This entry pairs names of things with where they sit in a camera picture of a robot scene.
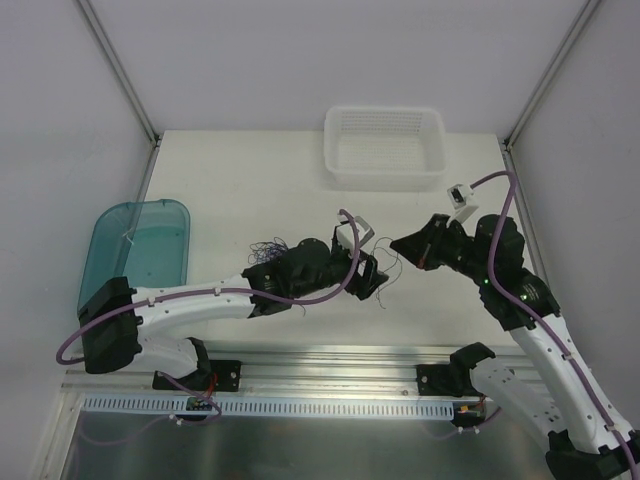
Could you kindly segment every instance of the white plastic basket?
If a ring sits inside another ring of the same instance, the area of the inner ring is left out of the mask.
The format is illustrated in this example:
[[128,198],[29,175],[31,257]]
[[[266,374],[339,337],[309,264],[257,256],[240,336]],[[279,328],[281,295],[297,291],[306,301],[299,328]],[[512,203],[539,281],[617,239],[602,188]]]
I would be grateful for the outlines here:
[[357,190],[426,190],[448,167],[442,118],[430,108],[332,107],[324,160]]

